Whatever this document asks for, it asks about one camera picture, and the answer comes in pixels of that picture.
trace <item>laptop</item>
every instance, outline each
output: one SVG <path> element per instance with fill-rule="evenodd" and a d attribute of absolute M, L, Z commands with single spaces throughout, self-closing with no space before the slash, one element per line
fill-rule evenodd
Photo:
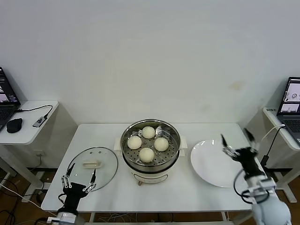
<path fill-rule="evenodd" d="M 300 144 L 300 77 L 289 77 L 277 117 Z"/>
<path fill-rule="evenodd" d="M 3 69 L 0 67 L 0 130 L 5 127 L 20 105 Z"/>

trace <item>black computer mouse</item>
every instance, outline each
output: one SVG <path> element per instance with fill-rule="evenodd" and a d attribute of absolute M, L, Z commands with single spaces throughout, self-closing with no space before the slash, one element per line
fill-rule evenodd
<path fill-rule="evenodd" d="M 9 132 L 11 134 L 15 133 L 15 132 L 18 132 L 22 128 L 22 122 L 23 122 L 22 118 L 18 118 L 18 119 L 14 119 L 14 120 L 9 121 L 6 124 L 7 132 Z"/>

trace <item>glass pot lid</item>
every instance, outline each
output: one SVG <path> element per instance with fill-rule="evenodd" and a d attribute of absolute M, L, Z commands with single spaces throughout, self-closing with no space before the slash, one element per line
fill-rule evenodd
<path fill-rule="evenodd" d="M 96 170 L 96 187 L 98 190 L 108 184 L 118 169 L 117 156 L 108 148 L 93 147 L 79 153 L 69 164 L 67 170 L 73 167 L 69 182 L 89 186 Z"/>

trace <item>steamed bun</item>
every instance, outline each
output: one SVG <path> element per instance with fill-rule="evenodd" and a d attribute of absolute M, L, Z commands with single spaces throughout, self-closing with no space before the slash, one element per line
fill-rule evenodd
<path fill-rule="evenodd" d="M 138 136 L 131 136 L 127 141 L 127 146 L 130 149 L 138 149 L 142 145 L 142 140 Z"/>
<path fill-rule="evenodd" d="M 153 127 L 144 127 L 142 129 L 142 136 L 147 139 L 153 138 L 155 136 L 155 129 Z"/>
<path fill-rule="evenodd" d="M 169 142 L 163 137 L 159 137 L 154 142 L 154 147 L 157 151 L 166 151 L 169 147 Z"/>
<path fill-rule="evenodd" d="M 143 148 L 139 154 L 140 160 L 144 163 L 150 163 L 153 161 L 155 154 L 150 148 Z"/>

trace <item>white plate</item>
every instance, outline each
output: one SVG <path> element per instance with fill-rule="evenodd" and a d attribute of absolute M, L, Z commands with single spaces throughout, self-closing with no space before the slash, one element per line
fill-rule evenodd
<path fill-rule="evenodd" d="M 242 168 L 239 162 L 233 161 L 222 151 L 219 140 L 199 142 L 192 149 L 191 163 L 196 173 L 205 181 L 218 187 L 231 188 L 236 174 Z M 240 175 L 237 186 L 243 183 Z"/>

